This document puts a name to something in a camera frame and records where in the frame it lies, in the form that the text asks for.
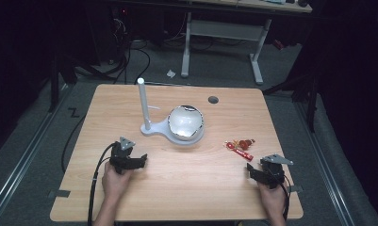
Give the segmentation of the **long red snack stick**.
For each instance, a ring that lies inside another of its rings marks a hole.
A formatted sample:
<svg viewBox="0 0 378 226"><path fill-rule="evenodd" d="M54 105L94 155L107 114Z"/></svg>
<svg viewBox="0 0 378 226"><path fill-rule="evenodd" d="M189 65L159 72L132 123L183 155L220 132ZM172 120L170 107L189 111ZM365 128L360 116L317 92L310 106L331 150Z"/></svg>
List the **long red snack stick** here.
<svg viewBox="0 0 378 226"><path fill-rule="evenodd" d="M245 158L247 161L252 161L254 159L254 157L249 154L249 153L246 153L242 150L239 150L239 149L233 149L232 150L234 153L237 153L238 155L240 155L241 157Z"/></svg>

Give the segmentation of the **white-framed background desk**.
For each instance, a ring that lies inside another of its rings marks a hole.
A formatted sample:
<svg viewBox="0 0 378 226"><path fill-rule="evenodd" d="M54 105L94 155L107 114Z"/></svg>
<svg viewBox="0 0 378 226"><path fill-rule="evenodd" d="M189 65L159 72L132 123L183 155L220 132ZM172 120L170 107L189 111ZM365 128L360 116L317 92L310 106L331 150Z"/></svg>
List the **white-framed background desk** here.
<svg viewBox="0 0 378 226"><path fill-rule="evenodd" d="M255 41L255 51L249 54L255 82L263 84L258 58L274 16L307 17L313 8L306 0L107 0L132 7L184 10L186 16L185 49L181 76L189 76L190 41L192 36ZM221 19L193 19L193 13L212 13L265 17L263 25L223 22Z"/></svg>

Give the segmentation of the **person's left hand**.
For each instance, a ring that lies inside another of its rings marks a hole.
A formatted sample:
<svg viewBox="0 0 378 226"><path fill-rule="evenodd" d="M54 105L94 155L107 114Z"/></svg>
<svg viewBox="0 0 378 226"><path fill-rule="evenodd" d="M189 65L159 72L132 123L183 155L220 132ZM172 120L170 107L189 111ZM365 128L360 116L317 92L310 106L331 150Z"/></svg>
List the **person's left hand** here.
<svg viewBox="0 0 378 226"><path fill-rule="evenodd" d="M107 202L117 202L122 197L127 190L132 174L133 170L131 169L119 174L110 163L105 164L102 185Z"/></svg>

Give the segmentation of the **shiny metal bowl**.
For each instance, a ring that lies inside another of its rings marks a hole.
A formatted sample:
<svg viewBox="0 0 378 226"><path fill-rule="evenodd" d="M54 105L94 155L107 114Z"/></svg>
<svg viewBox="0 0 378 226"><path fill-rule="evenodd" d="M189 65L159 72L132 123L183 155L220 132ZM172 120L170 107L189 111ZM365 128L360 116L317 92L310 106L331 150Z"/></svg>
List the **shiny metal bowl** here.
<svg viewBox="0 0 378 226"><path fill-rule="evenodd" d="M169 114L168 125L172 135L177 139L194 140L204 132L204 117L196 107L180 105Z"/></svg>

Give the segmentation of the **round red wrapped candy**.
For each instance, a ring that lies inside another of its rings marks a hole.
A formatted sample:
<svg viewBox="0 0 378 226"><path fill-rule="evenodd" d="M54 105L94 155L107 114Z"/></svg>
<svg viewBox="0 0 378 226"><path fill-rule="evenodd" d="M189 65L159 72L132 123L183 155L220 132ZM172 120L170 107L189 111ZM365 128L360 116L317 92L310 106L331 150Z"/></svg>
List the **round red wrapped candy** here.
<svg viewBox="0 0 378 226"><path fill-rule="evenodd" d="M246 139L246 140L240 140L238 142L238 145L239 147L243 150L243 151L247 151L249 149L249 147L251 145L253 145L255 143L255 140L254 139Z"/></svg>

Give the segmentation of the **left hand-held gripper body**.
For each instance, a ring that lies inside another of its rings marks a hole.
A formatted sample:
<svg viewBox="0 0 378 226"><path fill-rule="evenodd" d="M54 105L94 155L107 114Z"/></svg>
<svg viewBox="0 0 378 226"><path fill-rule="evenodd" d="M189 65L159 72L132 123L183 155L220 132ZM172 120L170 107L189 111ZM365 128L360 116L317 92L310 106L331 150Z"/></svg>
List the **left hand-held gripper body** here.
<svg viewBox="0 0 378 226"><path fill-rule="evenodd" d="M123 175L126 170L132 170L135 167L135 162L130 157L134 146L135 142L125 137L120 137L120 140L114 143L109 162L117 173Z"/></svg>

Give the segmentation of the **person's right hand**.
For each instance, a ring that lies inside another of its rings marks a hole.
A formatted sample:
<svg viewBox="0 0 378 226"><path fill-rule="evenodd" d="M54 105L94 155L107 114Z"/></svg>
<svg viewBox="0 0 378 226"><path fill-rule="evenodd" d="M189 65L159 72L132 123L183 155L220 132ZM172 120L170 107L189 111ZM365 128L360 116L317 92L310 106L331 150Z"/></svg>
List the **person's right hand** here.
<svg viewBox="0 0 378 226"><path fill-rule="evenodd" d="M269 188L268 186L257 183L260 191L261 201L267 211L283 212L286 206L285 186Z"/></svg>

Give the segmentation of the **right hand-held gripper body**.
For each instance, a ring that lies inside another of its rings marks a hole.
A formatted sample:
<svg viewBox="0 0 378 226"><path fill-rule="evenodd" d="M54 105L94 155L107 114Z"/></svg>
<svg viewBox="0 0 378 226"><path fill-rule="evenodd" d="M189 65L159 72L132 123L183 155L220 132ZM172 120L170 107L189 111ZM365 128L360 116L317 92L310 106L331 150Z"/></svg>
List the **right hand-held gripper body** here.
<svg viewBox="0 0 378 226"><path fill-rule="evenodd" d="M263 171L267 175L266 185L270 189L274 189L285 181L285 172L283 170L283 166L291 166L293 165L293 162L275 153L261 158L260 164Z"/></svg>

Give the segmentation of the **white stand with pole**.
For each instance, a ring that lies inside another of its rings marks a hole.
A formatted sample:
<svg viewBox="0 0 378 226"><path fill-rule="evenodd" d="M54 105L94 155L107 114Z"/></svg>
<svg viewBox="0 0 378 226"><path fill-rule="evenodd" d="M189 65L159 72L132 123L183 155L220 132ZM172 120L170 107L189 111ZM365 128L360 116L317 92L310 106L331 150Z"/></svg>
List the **white stand with pole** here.
<svg viewBox="0 0 378 226"><path fill-rule="evenodd" d="M140 103L141 103L141 110L142 110L142 115L143 115L143 125L140 127L140 130L145 136L153 136L153 135L164 136L171 143L174 143L177 145L193 145L202 139L205 133L205 120L204 120L204 132L201 134L201 136L198 138L195 138L194 140L189 140L189 141L179 140L172 135L172 132L170 131L170 128L168 125L169 115L163 121L151 122L150 113L149 113L149 105L147 104L145 80L143 78L138 78L137 84L139 85Z"/></svg>

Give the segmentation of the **metal floor rail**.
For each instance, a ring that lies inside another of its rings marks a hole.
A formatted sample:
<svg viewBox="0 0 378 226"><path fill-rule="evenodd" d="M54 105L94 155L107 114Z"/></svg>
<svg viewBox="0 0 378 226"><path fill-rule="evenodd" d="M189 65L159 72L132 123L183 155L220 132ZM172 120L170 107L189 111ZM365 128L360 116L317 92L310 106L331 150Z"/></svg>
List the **metal floor rail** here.
<svg viewBox="0 0 378 226"><path fill-rule="evenodd" d="M328 191L330 200L335 207L337 216L342 226L355 226L353 217L348 209L347 203L344 201L341 189L338 187L335 176L333 175L328 162L322 152L319 140L314 132L312 132L307 124L305 107L302 104L294 103L297 114L299 115L302 125L307 133L307 136L311 142L312 150L316 156L318 168L320 169L320 175L326 189Z"/></svg>
<svg viewBox="0 0 378 226"><path fill-rule="evenodd" d="M15 129L0 149L0 217L23 180L36 156L42 138L56 116L59 106L73 90L73 85L62 85L59 100L51 104L51 90L45 87L40 97L18 120Z"/></svg>

